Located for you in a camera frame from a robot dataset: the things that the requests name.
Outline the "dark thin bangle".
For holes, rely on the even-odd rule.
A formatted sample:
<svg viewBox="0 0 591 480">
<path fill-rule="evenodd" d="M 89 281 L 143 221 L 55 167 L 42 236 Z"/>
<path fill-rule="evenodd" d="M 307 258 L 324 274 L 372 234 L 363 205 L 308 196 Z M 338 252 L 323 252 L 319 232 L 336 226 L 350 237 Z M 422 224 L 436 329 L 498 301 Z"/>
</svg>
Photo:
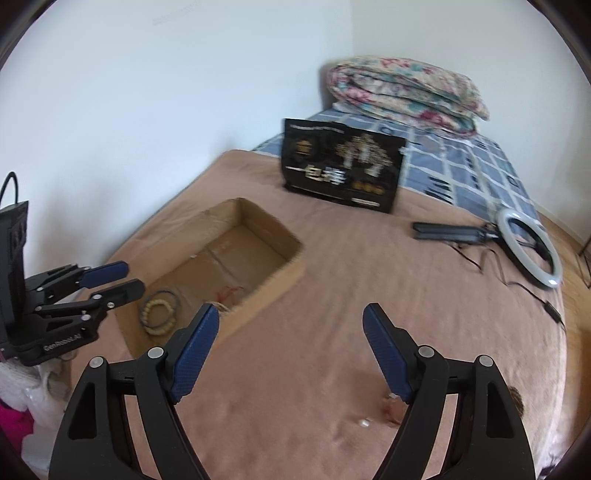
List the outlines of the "dark thin bangle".
<svg viewBox="0 0 591 480">
<path fill-rule="evenodd" d="M 155 300 L 162 300 L 168 304 L 173 310 L 177 310 L 180 307 L 180 298 L 176 292 L 171 289 L 158 289 L 151 292 L 145 299 L 144 304 L 147 305 L 149 302 Z"/>
</svg>

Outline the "pink white clothing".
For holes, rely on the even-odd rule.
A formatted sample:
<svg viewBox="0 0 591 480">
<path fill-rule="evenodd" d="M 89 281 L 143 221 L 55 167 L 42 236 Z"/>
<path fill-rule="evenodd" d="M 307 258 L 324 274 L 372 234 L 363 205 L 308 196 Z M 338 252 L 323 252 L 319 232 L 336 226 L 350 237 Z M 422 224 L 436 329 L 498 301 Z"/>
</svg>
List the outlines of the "pink white clothing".
<svg viewBox="0 0 591 480">
<path fill-rule="evenodd" d="M 47 479 L 57 432 L 70 396 L 70 370 L 60 359 L 27 367 L 18 360 L 1 363 L 1 405 L 32 420 L 32 431 L 21 441 L 20 456 Z"/>
</svg>

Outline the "brown fleece blanket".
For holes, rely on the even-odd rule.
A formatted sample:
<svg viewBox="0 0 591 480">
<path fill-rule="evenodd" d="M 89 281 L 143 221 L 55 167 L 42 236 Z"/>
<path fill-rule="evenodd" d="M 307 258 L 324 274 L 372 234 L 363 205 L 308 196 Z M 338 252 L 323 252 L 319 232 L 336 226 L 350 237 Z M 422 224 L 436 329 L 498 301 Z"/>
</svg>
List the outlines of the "brown fleece blanket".
<svg viewBox="0 0 591 480">
<path fill-rule="evenodd" d="M 443 356 L 491 356 L 525 405 L 537 468 L 549 463 L 566 375 L 566 338 L 540 294 L 502 254 L 414 238 L 416 221 L 467 225 L 466 211 L 408 190 L 394 212 L 288 192 L 276 158 L 233 150 L 115 251 L 151 243 L 226 199 L 245 198 L 304 245 L 304 276 L 217 344 L 177 412 L 213 479 L 370 479 L 396 431 L 381 419 L 387 392 L 363 334 L 379 303 L 415 342 Z M 368 418 L 363 428 L 359 420 Z"/>
</svg>

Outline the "open cardboard box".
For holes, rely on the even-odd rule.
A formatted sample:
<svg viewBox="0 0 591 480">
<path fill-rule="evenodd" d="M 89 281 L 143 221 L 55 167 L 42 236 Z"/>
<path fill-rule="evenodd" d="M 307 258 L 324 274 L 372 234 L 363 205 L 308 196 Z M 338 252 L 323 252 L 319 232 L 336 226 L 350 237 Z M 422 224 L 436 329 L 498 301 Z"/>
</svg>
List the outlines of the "open cardboard box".
<svg viewBox="0 0 591 480">
<path fill-rule="evenodd" d="M 144 299 L 158 289 L 180 298 L 175 326 L 188 325 L 193 315 L 222 287 L 242 286 L 245 296 L 235 309 L 221 314 L 217 339 L 224 341 L 294 286 L 304 274 L 304 245 L 276 218 L 245 198 L 225 200 L 197 213 L 151 243 L 132 242 L 118 253 L 144 296 L 117 310 L 115 317 L 130 355 L 139 357 L 161 346 L 170 334 L 149 334 L 160 328 L 166 311 L 156 307 L 141 315 Z"/>
</svg>

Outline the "black snack bag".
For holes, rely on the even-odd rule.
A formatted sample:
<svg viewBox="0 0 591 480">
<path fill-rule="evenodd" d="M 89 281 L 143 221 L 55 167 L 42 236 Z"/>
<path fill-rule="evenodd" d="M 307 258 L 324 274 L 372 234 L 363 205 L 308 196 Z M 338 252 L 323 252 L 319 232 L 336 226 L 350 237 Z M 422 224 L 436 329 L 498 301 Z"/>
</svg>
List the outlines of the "black snack bag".
<svg viewBox="0 0 591 480">
<path fill-rule="evenodd" d="M 389 213 L 407 140 L 339 122 L 283 121 L 280 169 L 291 192 Z"/>
</svg>

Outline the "blue checkered bed sheet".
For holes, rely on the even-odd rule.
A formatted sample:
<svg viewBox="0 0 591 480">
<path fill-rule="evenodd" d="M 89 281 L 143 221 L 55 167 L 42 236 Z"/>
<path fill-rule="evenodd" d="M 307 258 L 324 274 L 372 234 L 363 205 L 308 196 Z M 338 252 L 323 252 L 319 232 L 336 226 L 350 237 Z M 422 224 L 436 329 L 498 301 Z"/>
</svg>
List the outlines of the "blue checkered bed sheet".
<svg viewBox="0 0 591 480">
<path fill-rule="evenodd" d="M 501 207 L 509 207 L 538 220 L 534 203 L 501 147 L 476 135 L 458 139 L 329 108 L 311 117 L 349 127 L 404 138 L 405 166 L 402 186 L 457 206 L 490 220 Z"/>
</svg>

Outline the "black clothes rack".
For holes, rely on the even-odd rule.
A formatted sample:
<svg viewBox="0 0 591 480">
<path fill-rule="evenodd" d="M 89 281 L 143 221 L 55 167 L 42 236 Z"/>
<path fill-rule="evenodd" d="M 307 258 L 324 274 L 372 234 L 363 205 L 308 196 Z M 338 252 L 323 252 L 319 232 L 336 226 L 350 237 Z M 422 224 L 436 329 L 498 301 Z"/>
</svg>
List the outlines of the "black clothes rack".
<svg viewBox="0 0 591 480">
<path fill-rule="evenodd" d="M 591 263 L 590 263 L 590 245 L 591 238 L 588 238 L 585 244 L 580 248 L 577 254 L 577 260 L 580 267 L 581 278 L 588 290 L 591 289 Z"/>
</svg>

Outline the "folded floral quilt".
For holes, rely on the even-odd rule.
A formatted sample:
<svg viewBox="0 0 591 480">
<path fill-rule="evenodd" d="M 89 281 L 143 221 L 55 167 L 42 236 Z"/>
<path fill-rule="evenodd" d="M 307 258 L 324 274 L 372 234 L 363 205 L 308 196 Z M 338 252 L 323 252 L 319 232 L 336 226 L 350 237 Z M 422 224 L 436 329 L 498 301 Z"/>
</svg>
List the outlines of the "folded floral quilt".
<svg viewBox="0 0 591 480">
<path fill-rule="evenodd" d="M 490 112 L 467 76 L 410 58 L 356 56 L 333 66 L 335 108 L 457 137 L 478 133 Z"/>
</svg>

